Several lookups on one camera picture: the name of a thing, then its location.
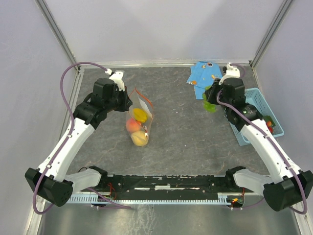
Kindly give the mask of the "green grapes bunch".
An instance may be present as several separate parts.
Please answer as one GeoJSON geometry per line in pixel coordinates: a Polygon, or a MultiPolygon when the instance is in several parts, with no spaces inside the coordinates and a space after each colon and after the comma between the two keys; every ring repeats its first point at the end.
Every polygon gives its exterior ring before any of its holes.
{"type": "Polygon", "coordinates": [[[215,113],[216,110],[216,105],[211,104],[210,102],[207,101],[206,95],[205,93],[202,94],[202,98],[203,98],[203,107],[206,111],[210,112],[210,113],[215,113]]]}

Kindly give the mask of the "yellow starfruit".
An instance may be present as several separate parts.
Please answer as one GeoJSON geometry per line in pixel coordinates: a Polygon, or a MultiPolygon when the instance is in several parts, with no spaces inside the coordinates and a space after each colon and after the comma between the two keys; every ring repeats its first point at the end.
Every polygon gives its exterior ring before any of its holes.
{"type": "Polygon", "coordinates": [[[140,108],[133,108],[133,117],[141,123],[145,123],[148,119],[146,112],[140,108]]]}

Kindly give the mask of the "clear zip bag orange zipper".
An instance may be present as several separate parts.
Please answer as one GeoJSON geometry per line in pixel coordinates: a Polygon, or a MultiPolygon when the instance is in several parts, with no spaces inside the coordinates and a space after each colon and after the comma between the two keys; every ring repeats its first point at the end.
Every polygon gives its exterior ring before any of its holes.
{"type": "Polygon", "coordinates": [[[126,130],[133,144],[143,147],[149,141],[154,108],[152,102],[136,88],[131,92],[129,98],[133,104],[126,113],[126,130]]]}

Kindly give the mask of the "orange peach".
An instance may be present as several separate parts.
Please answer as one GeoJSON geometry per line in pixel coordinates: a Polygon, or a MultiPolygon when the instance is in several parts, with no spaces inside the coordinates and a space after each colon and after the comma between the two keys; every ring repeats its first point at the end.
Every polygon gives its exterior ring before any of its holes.
{"type": "Polygon", "coordinates": [[[141,122],[130,118],[126,122],[126,129],[129,133],[134,133],[141,130],[141,122]]]}

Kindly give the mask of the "yellow pear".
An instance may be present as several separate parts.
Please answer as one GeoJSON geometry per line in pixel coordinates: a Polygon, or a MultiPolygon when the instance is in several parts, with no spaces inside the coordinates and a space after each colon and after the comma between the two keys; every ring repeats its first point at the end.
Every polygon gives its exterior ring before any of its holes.
{"type": "Polygon", "coordinates": [[[148,143],[148,138],[144,131],[136,131],[132,133],[131,139],[136,146],[145,146],[148,143]]]}

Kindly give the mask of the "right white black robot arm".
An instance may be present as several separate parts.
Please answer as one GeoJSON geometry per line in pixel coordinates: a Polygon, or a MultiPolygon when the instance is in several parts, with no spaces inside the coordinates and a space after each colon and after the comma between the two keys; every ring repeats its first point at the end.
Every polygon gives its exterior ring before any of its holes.
{"type": "Polygon", "coordinates": [[[245,86],[240,78],[216,79],[204,92],[204,100],[220,105],[227,120],[237,131],[250,141],[269,176],[237,167],[225,178],[229,191],[240,187],[261,195],[276,212],[302,203],[303,210],[294,212],[305,215],[308,211],[307,198],[313,188],[313,173],[303,171],[282,149],[267,127],[264,116],[257,107],[246,101],[245,86]]]}

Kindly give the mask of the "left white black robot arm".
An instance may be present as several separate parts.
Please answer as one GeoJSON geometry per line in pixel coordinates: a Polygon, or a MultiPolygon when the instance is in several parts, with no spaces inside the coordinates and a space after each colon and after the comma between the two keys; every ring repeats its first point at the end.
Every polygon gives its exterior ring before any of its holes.
{"type": "Polygon", "coordinates": [[[108,186],[108,173],[96,166],[68,175],[67,170],[87,138],[111,111],[125,112],[132,105],[121,77],[99,78],[93,91],[74,111],[74,120],[50,155],[36,169],[29,168],[25,178],[33,192],[61,207],[72,194],[94,187],[108,186]]]}

